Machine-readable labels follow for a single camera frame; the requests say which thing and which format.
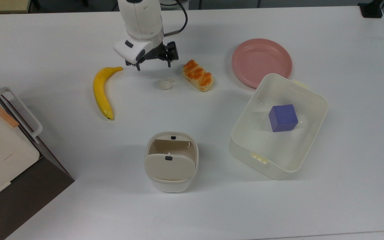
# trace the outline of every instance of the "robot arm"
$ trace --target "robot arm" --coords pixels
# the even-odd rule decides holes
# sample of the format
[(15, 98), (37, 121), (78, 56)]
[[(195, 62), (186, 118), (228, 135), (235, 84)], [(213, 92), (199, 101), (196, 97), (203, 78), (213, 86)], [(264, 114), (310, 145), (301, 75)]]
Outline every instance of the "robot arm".
[(113, 49), (140, 71), (140, 63), (161, 59), (170, 63), (178, 60), (175, 42), (163, 44), (164, 29), (159, 0), (118, 0), (125, 22), (121, 40)]

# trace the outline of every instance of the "yellow banana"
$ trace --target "yellow banana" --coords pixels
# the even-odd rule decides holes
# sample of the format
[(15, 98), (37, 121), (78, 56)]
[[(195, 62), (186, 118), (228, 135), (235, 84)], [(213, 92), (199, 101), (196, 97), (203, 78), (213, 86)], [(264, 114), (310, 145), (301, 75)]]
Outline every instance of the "yellow banana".
[(93, 92), (97, 105), (102, 114), (110, 120), (113, 120), (113, 112), (111, 105), (105, 94), (105, 82), (114, 73), (122, 70), (122, 67), (105, 67), (102, 68), (94, 77)]

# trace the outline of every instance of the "pink plate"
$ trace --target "pink plate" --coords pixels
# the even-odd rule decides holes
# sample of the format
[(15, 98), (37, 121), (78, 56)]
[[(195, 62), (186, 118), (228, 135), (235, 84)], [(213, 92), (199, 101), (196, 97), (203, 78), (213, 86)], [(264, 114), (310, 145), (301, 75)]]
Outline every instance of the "pink plate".
[(256, 38), (241, 43), (235, 49), (232, 67), (239, 80), (257, 88), (262, 79), (270, 73), (288, 78), (293, 63), (281, 45), (268, 39)]

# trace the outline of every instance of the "white plastic bin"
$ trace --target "white plastic bin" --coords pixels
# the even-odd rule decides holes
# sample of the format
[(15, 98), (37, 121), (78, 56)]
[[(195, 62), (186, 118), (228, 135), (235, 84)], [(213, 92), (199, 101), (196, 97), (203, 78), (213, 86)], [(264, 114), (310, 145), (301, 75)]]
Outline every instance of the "white plastic bin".
[[(273, 106), (293, 104), (299, 123), (272, 132)], [(272, 179), (299, 170), (328, 110), (327, 100), (278, 74), (264, 77), (232, 130), (231, 155)]]
[(149, 140), (146, 148), (146, 174), (163, 192), (186, 190), (198, 170), (198, 162), (198, 145), (182, 132), (160, 132)]

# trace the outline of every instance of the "blue block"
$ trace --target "blue block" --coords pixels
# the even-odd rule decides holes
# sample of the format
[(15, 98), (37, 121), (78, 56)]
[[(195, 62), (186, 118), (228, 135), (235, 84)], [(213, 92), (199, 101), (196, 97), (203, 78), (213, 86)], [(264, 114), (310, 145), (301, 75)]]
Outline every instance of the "blue block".
[(269, 112), (269, 120), (273, 132), (291, 131), (299, 122), (292, 104), (273, 106)]

